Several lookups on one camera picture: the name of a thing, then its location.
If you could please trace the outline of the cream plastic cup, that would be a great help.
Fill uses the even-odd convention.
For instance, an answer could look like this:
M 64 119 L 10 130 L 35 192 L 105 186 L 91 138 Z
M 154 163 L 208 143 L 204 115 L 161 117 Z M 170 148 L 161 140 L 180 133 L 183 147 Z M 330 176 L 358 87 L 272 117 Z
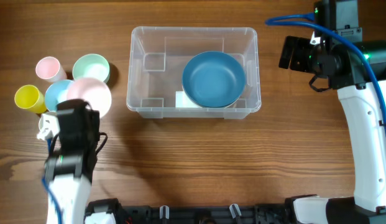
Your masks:
M 48 128 L 49 124 L 50 124 L 50 121 L 48 120 L 48 114 L 47 113 L 41 114 L 39 119 L 39 130 L 43 131 L 44 129 Z

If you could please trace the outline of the light blue plastic bowl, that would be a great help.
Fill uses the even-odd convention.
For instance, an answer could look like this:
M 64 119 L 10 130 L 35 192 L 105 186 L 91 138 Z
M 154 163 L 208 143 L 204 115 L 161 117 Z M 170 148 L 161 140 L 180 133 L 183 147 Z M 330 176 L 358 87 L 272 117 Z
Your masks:
M 45 93 L 45 105 L 49 111 L 56 111 L 57 105 L 67 100 L 68 89 L 73 80 L 60 80 L 49 86 Z

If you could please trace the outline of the yellow plastic cup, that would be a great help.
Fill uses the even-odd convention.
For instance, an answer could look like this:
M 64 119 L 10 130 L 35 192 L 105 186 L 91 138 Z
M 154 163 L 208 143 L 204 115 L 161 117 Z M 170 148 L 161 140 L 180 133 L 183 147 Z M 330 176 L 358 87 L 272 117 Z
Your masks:
M 36 114 L 47 111 L 44 95 L 34 85 L 24 85 L 20 87 L 16 91 L 14 101 L 19 108 Z

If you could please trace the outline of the dark blue plastic plate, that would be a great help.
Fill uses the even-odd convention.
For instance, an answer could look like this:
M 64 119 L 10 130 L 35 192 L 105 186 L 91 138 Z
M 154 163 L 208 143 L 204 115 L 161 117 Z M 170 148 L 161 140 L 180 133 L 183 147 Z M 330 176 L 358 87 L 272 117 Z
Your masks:
M 240 85 L 245 89 L 246 74 L 242 65 L 223 52 L 209 51 L 195 55 L 182 73 L 183 85 Z

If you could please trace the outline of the clear plastic storage bin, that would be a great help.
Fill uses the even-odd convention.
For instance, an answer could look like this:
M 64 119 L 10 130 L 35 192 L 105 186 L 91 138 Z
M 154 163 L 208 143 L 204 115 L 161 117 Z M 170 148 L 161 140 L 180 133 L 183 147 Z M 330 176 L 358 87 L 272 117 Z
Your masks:
M 234 57 L 246 74 L 243 94 L 225 108 L 176 108 L 186 64 L 202 52 Z M 262 106 L 257 32 L 250 27 L 140 26 L 131 34 L 127 107 L 143 118 L 243 119 Z

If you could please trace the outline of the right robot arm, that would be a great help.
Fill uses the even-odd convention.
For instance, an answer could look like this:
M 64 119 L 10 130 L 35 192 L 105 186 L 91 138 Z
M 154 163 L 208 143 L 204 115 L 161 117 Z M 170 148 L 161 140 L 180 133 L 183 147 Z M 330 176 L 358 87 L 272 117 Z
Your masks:
M 267 21 L 313 30 L 310 39 L 285 39 L 279 67 L 324 78 L 337 91 L 354 157 L 354 195 L 288 198 L 288 223 L 386 223 L 386 41 L 363 41 L 357 7 L 318 1 L 311 13 Z

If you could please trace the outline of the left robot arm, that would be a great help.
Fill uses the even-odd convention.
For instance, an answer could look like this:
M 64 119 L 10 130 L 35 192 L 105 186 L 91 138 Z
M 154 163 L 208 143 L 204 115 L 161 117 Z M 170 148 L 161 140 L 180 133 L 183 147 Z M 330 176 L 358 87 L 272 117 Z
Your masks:
M 97 162 L 99 112 L 87 101 L 57 105 L 59 133 L 48 147 L 42 185 L 48 195 L 47 223 L 83 223 Z

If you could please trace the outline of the pink plastic bowl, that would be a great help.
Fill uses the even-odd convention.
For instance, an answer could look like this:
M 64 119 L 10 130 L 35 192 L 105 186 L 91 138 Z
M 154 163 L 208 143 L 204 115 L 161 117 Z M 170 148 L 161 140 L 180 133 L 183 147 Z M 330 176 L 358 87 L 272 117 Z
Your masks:
M 99 111 L 100 118 L 106 116 L 112 104 L 112 95 L 109 87 L 96 78 L 75 80 L 68 88 L 67 99 L 87 101 L 93 110 Z

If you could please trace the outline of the mint green plastic bowl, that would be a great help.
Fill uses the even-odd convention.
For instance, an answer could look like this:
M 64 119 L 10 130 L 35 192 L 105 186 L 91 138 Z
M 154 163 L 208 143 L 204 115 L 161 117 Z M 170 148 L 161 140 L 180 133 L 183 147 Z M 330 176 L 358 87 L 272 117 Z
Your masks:
M 80 57 L 72 69 L 74 80 L 95 78 L 107 83 L 110 78 L 110 64 L 99 54 L 87 54 Z

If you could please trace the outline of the cream plastic plate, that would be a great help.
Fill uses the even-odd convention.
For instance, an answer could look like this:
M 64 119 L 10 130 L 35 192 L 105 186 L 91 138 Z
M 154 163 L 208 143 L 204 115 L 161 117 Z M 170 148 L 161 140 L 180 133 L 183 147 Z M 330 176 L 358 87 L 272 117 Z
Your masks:
M 183 85 L 186 96 L 203 108 L 224 108 L 233 104 L 244 91 L 244 87 L 232 84 Z

